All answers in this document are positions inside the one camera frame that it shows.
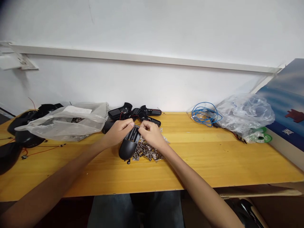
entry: white wall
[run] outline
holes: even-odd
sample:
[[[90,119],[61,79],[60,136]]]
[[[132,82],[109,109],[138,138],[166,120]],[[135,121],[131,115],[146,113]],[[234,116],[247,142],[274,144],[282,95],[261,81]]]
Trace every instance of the white wall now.
[[[0,40],[278,67],[304,57],[303,0],[13,0]]]
[[[38,71],[0,72],[0,107],[19,114],[44,103],[109,102],[186,111],[250,90],[265,75],[202,67],[30,55]]]
[[[0,40],[278,67],[304,58],[300,0],[14,0]],[[265,75],[200,67],[30,55],[38,71],[0,72],[0,107],[108,101],[186,111],[250,92]]]

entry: blue jeans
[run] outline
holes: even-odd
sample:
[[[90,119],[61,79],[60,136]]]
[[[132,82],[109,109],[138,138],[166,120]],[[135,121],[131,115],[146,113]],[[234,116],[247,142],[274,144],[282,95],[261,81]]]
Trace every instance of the blue jeans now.
[[[144,227],[184,228],[181,192],[155,192],[145,213]],[[95,196],[88,228],[139,228],[130,194]]]

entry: forearm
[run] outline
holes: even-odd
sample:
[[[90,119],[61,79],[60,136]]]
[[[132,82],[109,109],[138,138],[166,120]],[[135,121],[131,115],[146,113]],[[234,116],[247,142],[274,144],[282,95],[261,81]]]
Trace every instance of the forearm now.
[[[168,146],[161,152],[169,161],[201,212],[213,226],[218,228],[244,228],[233,210],[216,191],[188,166],[171,147]]]
[[[33,227],[59,202],[84,167],[102,150],[101,144],[91,145],[27,193],[1,216],[2,227]]]

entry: person's left hand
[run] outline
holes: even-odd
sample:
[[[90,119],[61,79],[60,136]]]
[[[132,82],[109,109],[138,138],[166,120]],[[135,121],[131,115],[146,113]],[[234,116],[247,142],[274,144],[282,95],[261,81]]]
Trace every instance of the person's left hand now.
[[[119,144],[134,127],[133,119],[117,120],[110,130],[102,137],[100,143],[107,149]]]

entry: hand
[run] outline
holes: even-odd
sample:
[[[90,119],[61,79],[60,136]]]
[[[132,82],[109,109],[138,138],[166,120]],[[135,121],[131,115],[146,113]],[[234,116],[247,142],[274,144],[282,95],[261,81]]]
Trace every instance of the hand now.
[[[144,120],[140,124],[138,132],[151,146],[159,151],[162,151],[164,148],[169,146],[155,123]]]
[[[101,139],[101,143],[105,147],[104,149],[119,144],[133,127],[133,119],[117,120]]]

